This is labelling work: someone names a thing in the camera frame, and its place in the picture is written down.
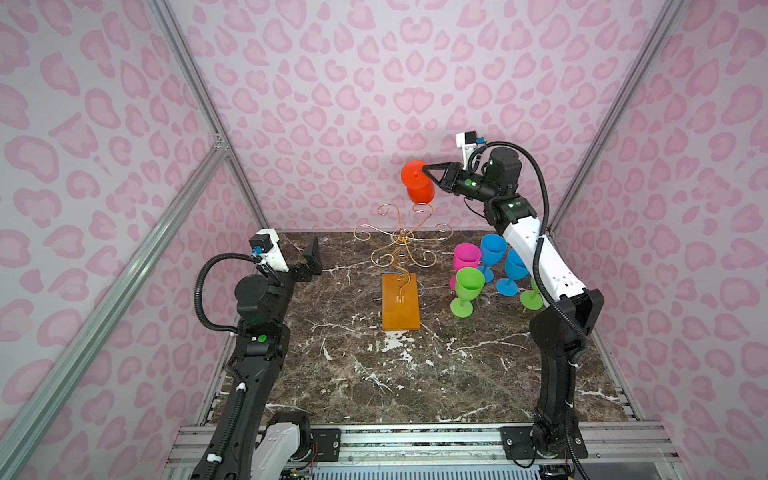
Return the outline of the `blue front wine glass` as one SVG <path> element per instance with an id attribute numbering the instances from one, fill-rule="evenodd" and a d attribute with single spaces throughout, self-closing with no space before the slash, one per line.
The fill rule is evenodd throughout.
<path id="1" fill-rule="evenodd" d="M 529 275 L 525 263 L 518 253 L 510 249 L 504 261 L 505 277 L 496 282 L 498 292 L 505 297 L 513 297 L 519 293 L 518 280 Z"/>

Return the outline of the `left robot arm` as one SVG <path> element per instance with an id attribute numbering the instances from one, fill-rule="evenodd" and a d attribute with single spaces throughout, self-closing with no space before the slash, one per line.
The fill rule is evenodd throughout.
<path id="1" fill-rule="evenodd" d="M 251 251 L 222 253 L 200 269 L 193 305 L 199 322 L 207 329 L 235 337 L 225 369 L 232 378 L 227 401 L 215 432 L 194 468 L 194 479 L 281 479 L 287 467 L 313 457 L 307 414 L 292 411 L 261 423 L 270 393 L 289 351 L 291 330 L 285 323 L 295 286 L 323 272 L 320 245 L 312 240 L 301 263 L 288 265 L 279 248 L 279 237 L 270 229 L 249 240 Z M 212 322 L 203 304 L 204 283 L 213 267 L 225 260 L 256 266 L 242 278 L 234 295 L 239 320 L 235 325 Z"/>

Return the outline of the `magenta wine glass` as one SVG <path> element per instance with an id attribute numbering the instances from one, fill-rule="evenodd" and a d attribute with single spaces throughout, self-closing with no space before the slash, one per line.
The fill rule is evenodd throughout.
<path id="1" fill-rule="evenodd" d="M 477 268 L 481 262 L 482 252 L 471 243 L 460 243 L 454 249 L 453 267 L 455 273 L 463 268 Z"/>

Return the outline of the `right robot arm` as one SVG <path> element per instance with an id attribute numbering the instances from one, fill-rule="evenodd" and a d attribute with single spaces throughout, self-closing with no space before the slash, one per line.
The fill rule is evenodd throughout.
<path id="1" fill-rule="evenodd" d="M 483 216 L 520 257 L 544 308 L 530 322 L 541 354 L 541 381 L 530 429 L 534 455 L 577 457 L 577 370 L 604 296 L 571 271 L 547 236 L 550 201 L 542 168 L 519 145 L 494 141 L 467 162 L 427 164 L 422 173 L 442 191 L 480 201 Z"/>

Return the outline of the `red wine glass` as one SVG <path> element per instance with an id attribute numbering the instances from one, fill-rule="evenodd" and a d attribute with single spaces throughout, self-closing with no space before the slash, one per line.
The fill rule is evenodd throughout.
<path id="1" fill-rule="evenodd" d="M 429 204 L 435 196 L 434 184 L 423 172 L 424 166 L 426 166 L 424 161 L 412 160 L 401 170 L 401 180 L 409 198 L 415 204 Z"/>

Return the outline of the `blue wine glass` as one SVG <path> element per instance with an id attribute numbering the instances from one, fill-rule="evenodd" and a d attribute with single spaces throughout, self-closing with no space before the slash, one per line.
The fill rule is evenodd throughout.
<path id="1" fill-rule="evenodd" d="M 504 261 L 505 277 L 496 282 L 498 292 L 505 297 L 513 297 L 519 293 L 518 280 L 529 275 L 525 263 L 518 253 L 510 249 Z"/>
<path id="2" fill-rule="evenodd" d="M 485 283 L 494 279 L 492 267 L 501 262 L 507 252 L 506 240 L 497 234 L 484 235 L 480 243 L 481 260 L 478 269 L 484 275 Z"/>

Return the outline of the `green wine glass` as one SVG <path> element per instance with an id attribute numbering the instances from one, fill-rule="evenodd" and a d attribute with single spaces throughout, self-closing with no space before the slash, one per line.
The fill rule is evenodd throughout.
<path id="1" fill-rule="evenodd" d="M 450 303 L 451 312 L 459 318 L 467 318 L 473 313 L 472 301 L 485 286 L 484 274 L 473 267 L 460 269 L 456 274 L 454 291 L 456 297 Z"/>
<path id="2" fill-rule="evenodd" d="M 533 278 L 530 279 L 530 287 L 530 290 L 525 290 L 520 293 L 520 302 L 525 308 L 538 311 L 544 307 L 544 299 Z"/>

